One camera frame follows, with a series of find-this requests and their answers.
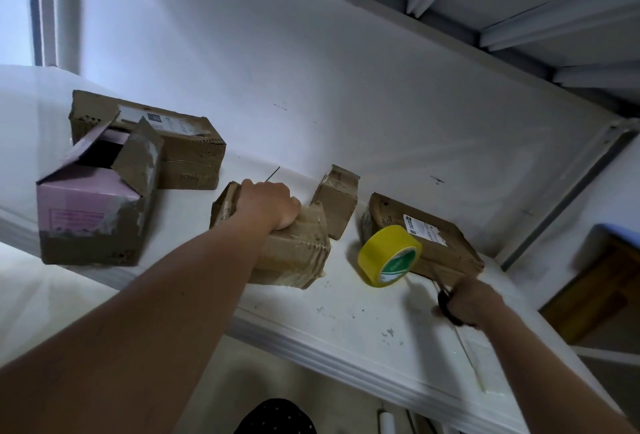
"green label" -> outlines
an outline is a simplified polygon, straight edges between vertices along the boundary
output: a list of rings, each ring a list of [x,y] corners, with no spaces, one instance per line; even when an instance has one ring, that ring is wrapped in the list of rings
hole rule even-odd
[[[398,252],[394,257],[389,259],[387,264],[382,268],[382,271],[380,271],[380,281],[389,282],[398,276],[402,276],[409,270],[414,259],[414,248],[408,248]]]

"black polka dot fabric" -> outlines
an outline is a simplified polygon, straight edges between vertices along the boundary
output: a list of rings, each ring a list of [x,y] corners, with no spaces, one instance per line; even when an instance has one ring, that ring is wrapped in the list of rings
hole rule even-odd
[[[235,434],[316,434],[311,419],[286,399],[265,400],[240,422]]]

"person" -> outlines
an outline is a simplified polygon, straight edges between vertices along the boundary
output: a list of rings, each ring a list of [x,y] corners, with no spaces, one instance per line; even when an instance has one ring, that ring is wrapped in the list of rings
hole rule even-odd
[[[170,432],[224,334],[268,234],[287,227],[299,211],[300,202],[282,183],[244,180],[232,217],[170,252],[129,287],[0,370],[2,431]],[[636,432],[489,285],[462,281],[449,309],[491,341],[533,434]],[[249,414],[237,432],[262,432],[265,420],[258,411],[274,414],[283,405],[267,404]],[[298,415],[310,423],[293,404],[285,407],[282,419]],[[313,425],[305,432],[314,433]]]

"forearm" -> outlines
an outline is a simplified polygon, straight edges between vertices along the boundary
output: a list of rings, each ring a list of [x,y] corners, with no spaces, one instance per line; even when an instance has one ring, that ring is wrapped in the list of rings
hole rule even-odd
[[[501,299],[481,318],[532,434],[636,432]]]
[[[268,220],[238,212],[5,366],[0,417],[7,431],[172,427],[272,228]]]

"white cylinder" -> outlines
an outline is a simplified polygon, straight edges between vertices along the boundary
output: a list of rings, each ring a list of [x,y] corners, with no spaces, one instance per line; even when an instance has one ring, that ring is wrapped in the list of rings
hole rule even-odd
[[[393,414],[380,413],[380,434],[396,434],[396,419]]]

